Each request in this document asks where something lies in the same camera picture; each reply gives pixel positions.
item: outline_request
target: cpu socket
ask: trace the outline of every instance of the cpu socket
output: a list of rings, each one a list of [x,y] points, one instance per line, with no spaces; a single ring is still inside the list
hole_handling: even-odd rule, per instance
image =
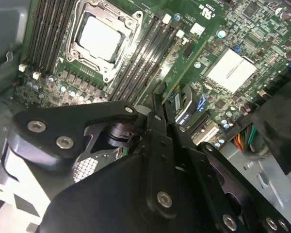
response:
[[[70,28],[67,60],[79,61],[109,83],[141,31],[143,12],[128,15],[105,0],[79,0]]]

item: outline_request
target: motherboard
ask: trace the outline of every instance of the motherboard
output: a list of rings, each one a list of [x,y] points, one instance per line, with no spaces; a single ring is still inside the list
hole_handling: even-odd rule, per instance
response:
[[[219,148],[283,73],[289,1],[33,0],[14,98],[150,107],[154,92],[195,143]]]

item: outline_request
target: green wire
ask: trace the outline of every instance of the green wire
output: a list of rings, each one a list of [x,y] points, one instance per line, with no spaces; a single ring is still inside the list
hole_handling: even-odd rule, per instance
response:
[[[251,131],[251,134],[250,134],[250,137],[249,137],[249,140],[248,140],[248,144],[249,144],[249,145],[251,144],[251,142],[252,142],[252,140],[253,140],[254,135],[256,134],[256,132],[257,132],[257,129],[256,129],[255,126],[253,126],[253,129],[252,129],[252,131]]]

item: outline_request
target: green circuit board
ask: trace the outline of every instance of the green circuit board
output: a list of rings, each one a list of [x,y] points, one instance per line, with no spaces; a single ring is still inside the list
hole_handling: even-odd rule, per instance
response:
[[[206,98],[204,110],[211,112],[211,118],[205,123],[205,128],[214,123],[220,124],[227,118],[227,112],[231,113],[229,118],[234,121],[241,116],[240,107],[252,100],[290,62],[285,57],[285,53],[291,51],[291,18],[280,17],[286,9],[279,3],[262,0],[230,3],[220,0],[111,0],[110,2],[128,14],[143,12],[141,33],[136,46],[146,34],[150,21],[157,11],[163,12],[163,15],[168,14],[172,18],[176,14],[180,15],[176,30],[183,31],[184,35],[174,36],[168,50],[156,64],[157,68],[149,75],[145,84],[133,90],[136,96],[133,101],[135,105],[146,105],[150,94],[156,91],[160,84],[165,85],[162,102],[175,101],[179,90],[189,84],[197,95],[203,94]],[[24,61],[29,53],[38,3],[37,0],[32,2],[24,40]],[[80,93],[86,93],[81,90],[80,84],[69,83],[66,77],[63,78],[63,73],[67,70],[69,74],[73,73],[75,78],[79,77],[82,82],[86,80],[95,87],[91,94],[86,93],[86,98],[91,95],[97,99],[96,102],[110,100],[116,86],[121,84],[119,78],[115,78],[114,82],[104,83],[102,75],[95,70],[78,61],[67,60],[66,43],[75,7],[74,4],[59,52],[55,55],[56,64],[52,74],[49,74],[56,81],[52,83],[42,79],[35,81],[41,82],[43,86],[37,92],[26,85],[31,79],[30,75],[25,72],[19,73],[20,78],[24,80],[24,85],[16,88],[15,98],[28,106],[83,104],[77,96],[72,98],[67,92],[63,93],[60,90],[63,84],[67,84],[70,89],[74,88]],[[192,33],[195,24],[199,29],[202,28],[202,32]],[[256,68],[254,74],[250,75],[234,93],[207,77],[227,49],[245,57]],[[194,114],[186,126],[190,127],[194,124],[202,113]],[[193,138],[198,137],[199,134],[200,132],[196,132]]]

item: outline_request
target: yellow wire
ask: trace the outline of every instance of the yellow wire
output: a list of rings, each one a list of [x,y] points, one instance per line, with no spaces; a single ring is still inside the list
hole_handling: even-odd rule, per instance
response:
[[[243,144],[242,144],[242,141],[241,141],[241,135],[240,134],[237,135],[237,140],[239,142],[239,145],[243,148]]]

